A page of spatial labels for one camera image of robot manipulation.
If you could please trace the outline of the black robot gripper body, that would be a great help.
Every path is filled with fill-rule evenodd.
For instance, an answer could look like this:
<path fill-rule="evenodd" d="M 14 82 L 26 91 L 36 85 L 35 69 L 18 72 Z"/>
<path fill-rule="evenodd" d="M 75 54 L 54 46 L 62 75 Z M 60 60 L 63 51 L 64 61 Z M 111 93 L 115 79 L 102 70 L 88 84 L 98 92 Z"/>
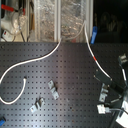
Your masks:
<path fill-rule="evenodd" d="M 124 89 L 120 85 L 118 85 L 112 78 L 107 77 L 102 71 L 97 70 L 94 77 L 97 80 L 104 83 L 105 85 L 108 85 L 111 89 L 113 89 L 119 95 L 123 94 Z"/>

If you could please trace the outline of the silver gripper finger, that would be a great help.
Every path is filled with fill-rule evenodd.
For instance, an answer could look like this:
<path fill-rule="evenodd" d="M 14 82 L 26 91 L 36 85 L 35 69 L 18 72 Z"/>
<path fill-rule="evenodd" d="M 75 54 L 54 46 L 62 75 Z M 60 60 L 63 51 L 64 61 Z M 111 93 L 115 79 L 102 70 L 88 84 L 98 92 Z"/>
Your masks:
<path fill-rule="evenodd" d="M 99 100 L 104 101 L 108 96 L 108 92 L 109 92 L 109 87 L 105 84 L 102 84 Z"/>
<path fill-rule="evenodd" d="M 97 110 L 99 114 L 106 114 L 111 112 L 110 108 L 105 107 L 103 104 L 98 105 Z"/>

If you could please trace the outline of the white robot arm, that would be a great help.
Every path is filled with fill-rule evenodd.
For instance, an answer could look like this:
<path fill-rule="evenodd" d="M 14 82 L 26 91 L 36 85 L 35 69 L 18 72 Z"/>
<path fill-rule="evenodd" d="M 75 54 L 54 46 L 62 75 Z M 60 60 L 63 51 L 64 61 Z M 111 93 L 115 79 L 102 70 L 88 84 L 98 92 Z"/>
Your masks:
<path fill-rule="evenodd" d="M 97 106 L 97 109 L 99 114 L 114 113 L 109 128 L 113 128 L 115 122 L 123 128 L 128 128 L 128 57 L 126 55 L 120 55 L 118 61 L 122 70 L 125 86 L 122 87 L 103 71 L 97 70 L 94 77 L 102 82 L 99 96 L 100 104 Z M 110 89 L 114 90 L 119 97 L 106 103 L 105 99 Z"/>

